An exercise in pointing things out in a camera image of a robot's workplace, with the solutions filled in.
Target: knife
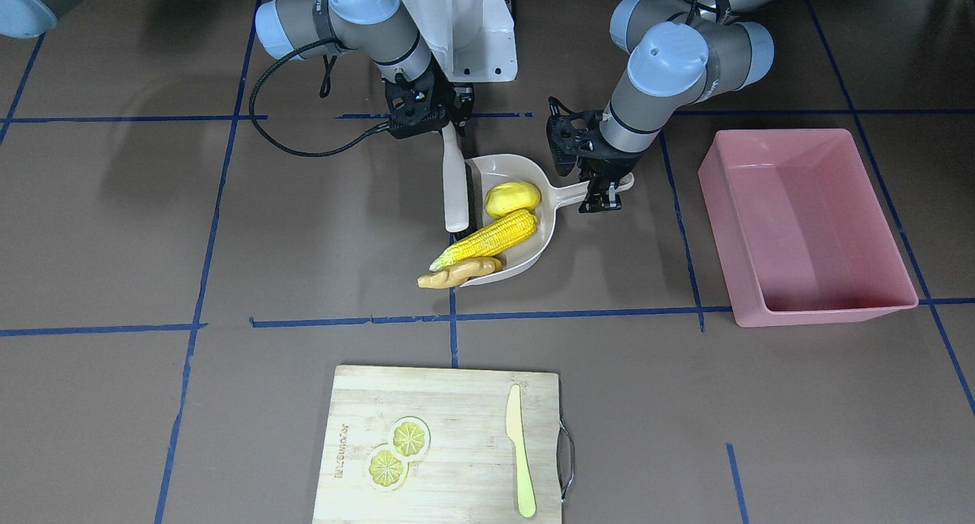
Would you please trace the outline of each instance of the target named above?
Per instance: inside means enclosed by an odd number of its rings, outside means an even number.
[[[522,386],[511,385],[508,410],[504,417],[505,431],[515,444],[516,482],[518,483],[518,513],[530,518],[535,514],[535,490],[529,474],[529,456],[525,452],[525,430],[522,428]]]

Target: cutting board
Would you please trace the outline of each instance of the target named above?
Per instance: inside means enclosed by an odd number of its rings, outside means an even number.
[[[511,385],[521,385],[523,430],[537,504],[518,513],[515,449],[505,433]],[[419,417],[429,445],[394,490],[370,485],[369,457],[401,417]],[[321,451],[314,524],[532,522],[561,524],[558,375],[339,366]]]

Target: pink plastic container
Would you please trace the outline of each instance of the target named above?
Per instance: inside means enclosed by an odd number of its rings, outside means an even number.
[[[718,132],[697,175],[739,326],[858,322],[917,306],[845,129]]]

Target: white dustpan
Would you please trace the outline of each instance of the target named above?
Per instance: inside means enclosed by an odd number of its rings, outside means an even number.
[[[504,268],[492,274],[472,278],[461,284],[460,287],[488,284],[511,278],[533,266],[539,260],[542,252],[545,251],[551,240],[551,235],[555,232],[557,209],[582,202],[586,197],[586,190],[589,185],[586,181],[582,181],[582,183],[568,185],[568,187],[552,187],[545,173],[536,163],[516,154],[478,156],[468,159],[467,163],[471,165],[471,168],[480,172],[481,203],[484,203],[484,197],[487,196],[492,187],[508,183],[508,181],[528,181],[539,188],[542,193],[542,200],[534,209],[536,218],[539,218],[539,230],[536,230],[529,240],[497,256],[504,264]],[[626,174],[620,181],[617,191],[624,191],[630,187],[633,187],[633,174]],[[487,225],[493,222],[494,218],[483,214],[481,221],[483,225]]]

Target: yellow corn cob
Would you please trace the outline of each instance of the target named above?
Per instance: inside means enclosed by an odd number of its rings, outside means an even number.
[[[537,228],[539,228],[539,219],[527,209],[518,209],[476,230],[466,238],[454,242],[443,250],[434,263],[430,264],[430,270],[434,272],[442,270],[468,257],[497,256],[512,246],[532,238]]]

